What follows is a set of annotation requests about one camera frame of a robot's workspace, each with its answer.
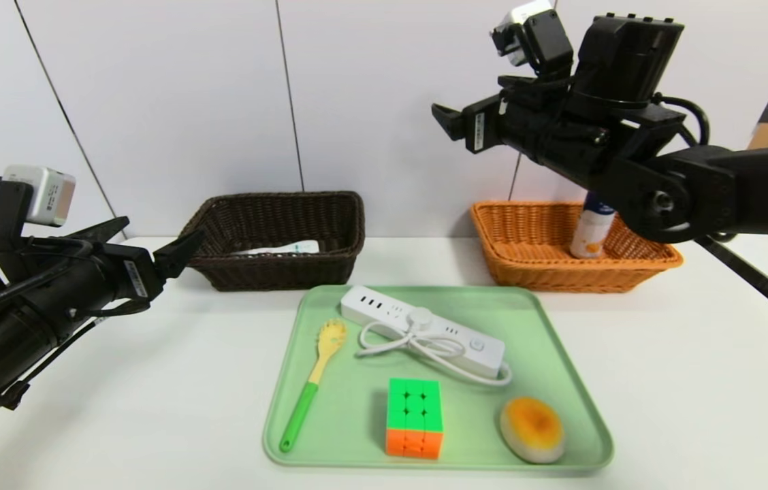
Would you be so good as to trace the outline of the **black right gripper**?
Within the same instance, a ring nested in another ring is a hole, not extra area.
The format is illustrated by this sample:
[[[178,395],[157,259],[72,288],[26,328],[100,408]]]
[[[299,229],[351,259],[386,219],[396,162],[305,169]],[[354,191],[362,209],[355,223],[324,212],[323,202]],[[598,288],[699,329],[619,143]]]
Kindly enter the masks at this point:
[[[609,143],[609,131],[566,110],[564,97],[498,94],[461,111],[432,103],[431,114],[452,142],[469,152],[508,146],[561,176],[588,176]]]

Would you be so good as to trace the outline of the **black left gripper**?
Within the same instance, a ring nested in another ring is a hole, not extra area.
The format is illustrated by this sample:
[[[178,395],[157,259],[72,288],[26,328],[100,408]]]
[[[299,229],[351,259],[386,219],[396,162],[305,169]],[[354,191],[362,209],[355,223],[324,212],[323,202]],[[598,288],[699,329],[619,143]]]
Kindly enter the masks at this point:
[[[116,217],[67,236],[67,242],[34,242],[22,255],[32,259],[36,276],[52,277],[22,293],[55,333],[75,331],[89,319],[106,319],[147,310],[163,291],[163,282],[178,278],[206,239],[203,230],[182,235],[153,253],[107,244],[131,220]]]

